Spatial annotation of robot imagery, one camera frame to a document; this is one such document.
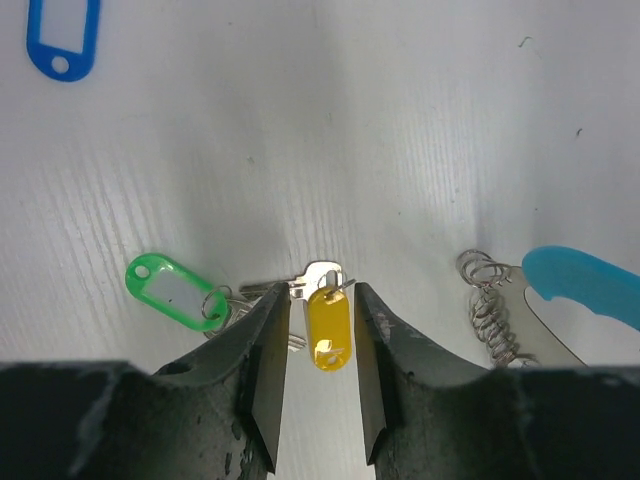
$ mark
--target green key tag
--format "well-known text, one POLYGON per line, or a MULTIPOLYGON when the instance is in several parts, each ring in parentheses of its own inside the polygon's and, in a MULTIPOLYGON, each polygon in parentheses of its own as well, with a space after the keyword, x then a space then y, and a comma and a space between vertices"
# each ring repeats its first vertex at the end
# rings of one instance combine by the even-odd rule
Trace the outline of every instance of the green key tag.
POLYGON ((145 253, 133 260, 125 284, 135 298, 197 332, 219 328, 229 314, 222 292, 211 295, 203 307, 213 285, 159 253, 145 253))

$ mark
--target key blade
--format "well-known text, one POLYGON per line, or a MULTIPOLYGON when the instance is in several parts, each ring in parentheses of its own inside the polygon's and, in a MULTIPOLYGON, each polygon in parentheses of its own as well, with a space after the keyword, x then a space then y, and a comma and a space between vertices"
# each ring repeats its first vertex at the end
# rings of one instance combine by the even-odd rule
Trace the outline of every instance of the key blade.
MULTIPOLYGON (((289 284, 289 294, 292 298, 302 298, 301 289, 305 286, 303 280, 300 280, 301 277, 298 277, 295 280, 281 280, 282 282, 286 282, 289 284)), ((260 298, 262 298, 266 293, 271 290, 276 283, 279 282, 265 282, 265 283, 256 283, 253 285, 244 285, 240 287, 240 295, 246 298, 250 302, 254 302, 260 298)))
POLYGON ((240 295, 248 301, 254 302, 262 298, 276 283, 277 282, 265 282, 253 285, 243 285, 240 287, 240 295))
POLYGON ((289 351, 299 352, 306 346, 307 346, 307 341, 304 338, 294 335, 293 333, 289 334, 289 345, 288 345, 289 351))

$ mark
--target blue handle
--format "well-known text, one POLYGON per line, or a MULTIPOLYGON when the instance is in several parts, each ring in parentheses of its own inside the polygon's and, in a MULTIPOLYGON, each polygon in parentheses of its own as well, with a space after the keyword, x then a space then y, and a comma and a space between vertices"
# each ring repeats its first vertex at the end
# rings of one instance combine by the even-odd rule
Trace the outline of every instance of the blue handle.
POLYGON ((87 0, 87 15, 84 27, 82 53, 70 52, 62 48, 51 47, 40 43, 43 0, 29 2, 29 19, 27 22, 27 53, 33 64, 47 77, 61 82, 75 82, 84 78, 93 67, 98 37, 98 20, 100 17, 100 0, 87 0), (57 71, 54 60, 63 58, 67 61, 66 71, 57 71))
POLYGON ((567 247, 540 247, 522 259, 529 284, 545 300, 564 297, 640 330, 640 277, 567 247))

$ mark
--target plastic key label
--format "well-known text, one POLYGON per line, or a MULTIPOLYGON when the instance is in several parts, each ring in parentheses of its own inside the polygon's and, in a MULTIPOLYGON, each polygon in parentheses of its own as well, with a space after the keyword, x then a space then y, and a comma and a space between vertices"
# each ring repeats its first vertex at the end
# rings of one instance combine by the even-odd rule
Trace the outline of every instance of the plastic key label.
POLYGON ((100 0, 31 0, 27 53, 47 77, 75 82, 93 68, 100 0))
POLYGON ((135 298, 197 332, 219 328, 229 315, 225 296, 216 292, 207 302, 205 318, 202 305, 213 285, 158 253, 133 260, 125 284, 135 298))
POLYGON ((324 371, 336 371, 351 358, 349 299, 333 287, 317 290, 307 304, 307 343, 311 359, 324 371))

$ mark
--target coil spring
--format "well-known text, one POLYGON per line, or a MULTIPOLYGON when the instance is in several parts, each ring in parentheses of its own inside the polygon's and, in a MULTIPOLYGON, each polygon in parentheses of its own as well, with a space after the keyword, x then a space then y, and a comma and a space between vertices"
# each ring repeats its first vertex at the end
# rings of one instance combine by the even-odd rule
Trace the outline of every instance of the coil spring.
POLYGON ((495 288, 511 282, 512 266, 472 249, 460 254, 456 268, 462 279, 476 289, 469 299, 469 320, 478 340, 486 345, 491 363, 496 367, 506 367, 514 360, 523 367, 536 364, 533 355, 519 353, 516 336, 509 331, 509 310, 495 288))

